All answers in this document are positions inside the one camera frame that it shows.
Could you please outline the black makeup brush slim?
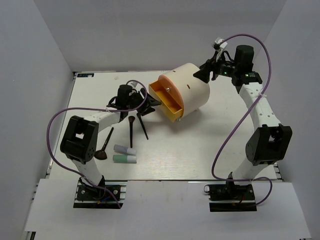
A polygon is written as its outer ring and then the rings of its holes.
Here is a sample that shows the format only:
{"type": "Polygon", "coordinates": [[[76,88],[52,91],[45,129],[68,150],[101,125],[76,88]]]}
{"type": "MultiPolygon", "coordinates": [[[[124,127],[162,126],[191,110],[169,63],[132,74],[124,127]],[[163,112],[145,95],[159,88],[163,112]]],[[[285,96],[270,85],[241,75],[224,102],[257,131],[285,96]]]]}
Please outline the black makeup brush slim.
{"type": "Polygon", "coordinates": [[[146,130],[146,128],[145,128],[145,125],[144,125],[144,123],[143,123],[142,116],[141,116],[141,114],[140,114],[139,112],[136,114],[136,116],[138,117],[138,120],[139,120],[139,122],[140,122],[140,125],[141,125],[141,127],[142,127],[142,130],[143,130],[143,132],[144,132],[144,135],[145,135],[146,139],[148,140],[149,137],[148,137],[148,134],[147,134],[147,130],[146,130]]]}

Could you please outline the black makeup brush wide head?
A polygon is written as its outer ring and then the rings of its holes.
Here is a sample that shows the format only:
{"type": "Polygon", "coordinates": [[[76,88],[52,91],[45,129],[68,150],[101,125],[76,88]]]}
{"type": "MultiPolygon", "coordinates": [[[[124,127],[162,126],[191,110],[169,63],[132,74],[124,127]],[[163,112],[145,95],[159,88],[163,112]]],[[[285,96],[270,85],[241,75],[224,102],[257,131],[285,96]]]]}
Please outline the black makeup brush wide head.
{"type": "Polygon", "coordinates": [[[134,125],[135,119],[136,118],[132,115],[128,117],[130,148],[133,148],[133,125],[134,125]]]}

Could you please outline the cream round drawer organizer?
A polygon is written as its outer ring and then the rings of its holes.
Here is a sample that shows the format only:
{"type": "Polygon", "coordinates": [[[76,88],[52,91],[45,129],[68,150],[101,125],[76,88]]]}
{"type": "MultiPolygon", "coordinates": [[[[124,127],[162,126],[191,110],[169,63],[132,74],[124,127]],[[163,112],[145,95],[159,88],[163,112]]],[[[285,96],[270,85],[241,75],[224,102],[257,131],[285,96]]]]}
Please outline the cream round drawer organizer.
{"type": "Polygon", "coordinates": [[[162,74],[173,81],[181,94],[184,106],[183,118],[206,104],[210,97],[210,86],[193,77],[198,70],[196,65],[186,63],[162,74]]]}

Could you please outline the yellow organizer drawer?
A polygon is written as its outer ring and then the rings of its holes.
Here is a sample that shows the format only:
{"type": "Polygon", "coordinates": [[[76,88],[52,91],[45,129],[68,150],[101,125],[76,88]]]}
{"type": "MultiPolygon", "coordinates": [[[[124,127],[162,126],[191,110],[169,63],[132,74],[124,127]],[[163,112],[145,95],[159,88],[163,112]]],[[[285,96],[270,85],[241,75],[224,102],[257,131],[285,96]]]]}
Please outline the yellow organizer drawer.
{"type": "Polygon", "coordinates": [[[183,116],[183,109],[177,104],[177,102],[169,94],[169,88],[165,89],[159,80],[150,83],[148,86],[149,94],[161,102],[160,109],[165,116],[171,121],[175,122],[183,116]]]}

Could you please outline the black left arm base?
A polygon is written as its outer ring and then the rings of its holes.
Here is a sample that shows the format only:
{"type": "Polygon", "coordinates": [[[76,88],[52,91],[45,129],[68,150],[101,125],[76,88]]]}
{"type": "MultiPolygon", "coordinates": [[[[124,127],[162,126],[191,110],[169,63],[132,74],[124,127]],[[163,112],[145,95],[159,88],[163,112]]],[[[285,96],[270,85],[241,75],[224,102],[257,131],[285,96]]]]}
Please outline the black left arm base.
{"type": "MultiPolygon", "coordinates": [[[[106,181],[105,188],[110,190],[122,207],[126,197],[127,181],[106,181]]],[[[105,190],[94,190],[78,181],[73,202],[75,209],[120,209],[111,194],[105,190]]]]}

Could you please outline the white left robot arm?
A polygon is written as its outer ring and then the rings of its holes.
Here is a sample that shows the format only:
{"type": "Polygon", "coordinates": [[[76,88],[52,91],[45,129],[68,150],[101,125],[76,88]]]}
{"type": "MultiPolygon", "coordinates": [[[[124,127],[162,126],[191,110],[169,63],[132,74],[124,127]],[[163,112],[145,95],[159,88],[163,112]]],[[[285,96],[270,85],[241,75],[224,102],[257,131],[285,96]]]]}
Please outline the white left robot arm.
{"type": "Polygon", "coordinates": [[[106,110],[90,116],[72,116],[63,135],[60,151],[70,159],[80,172],[82,183],[89,186],[88,193],[99,200],[105,196],[104,176],[99,172],[94,154],[98,134],[114,124],[122,122],[130,111],[142,116],[155,111],[161,102],[153,98],[144,88],[139,91],[129,84],[122,84],[106,110]]]}

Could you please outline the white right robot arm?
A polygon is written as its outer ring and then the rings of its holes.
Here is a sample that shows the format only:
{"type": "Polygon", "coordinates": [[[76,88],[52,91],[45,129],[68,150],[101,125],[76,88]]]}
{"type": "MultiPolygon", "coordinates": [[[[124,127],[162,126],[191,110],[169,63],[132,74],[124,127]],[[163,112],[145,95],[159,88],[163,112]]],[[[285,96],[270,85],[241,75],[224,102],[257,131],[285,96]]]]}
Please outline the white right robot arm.
{"type": "Polygon", "coordinates": [[[214,44],[215,53],[200,66],[194,77],[208,83],[217,76],[230,77],[237,93],[249,111],[254,133],[245,145],[245,158],[239,167],[231,172],[225,188],[226,195],[236,200],[263,169],[282,160],[287,152],[293,131],[276,117],[264,94],[263,81],[253,71],[254,49],[249,45],[236,47],[234,59],[226,60],[229,53],[224,44],[214,44]]]}

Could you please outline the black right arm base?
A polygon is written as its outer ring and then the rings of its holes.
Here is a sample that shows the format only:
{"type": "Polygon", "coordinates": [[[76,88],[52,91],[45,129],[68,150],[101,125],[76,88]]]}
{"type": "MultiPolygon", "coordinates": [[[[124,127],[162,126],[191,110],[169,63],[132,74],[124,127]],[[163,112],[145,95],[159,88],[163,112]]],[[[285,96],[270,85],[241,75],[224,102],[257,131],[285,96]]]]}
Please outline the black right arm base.
{"type": "Polygon", "coordinates": [[[256,212],[257,204],[251,182],[236,184],[233,181],[206,184],[203,188],[209,196],[212,213],[256,212]]]}

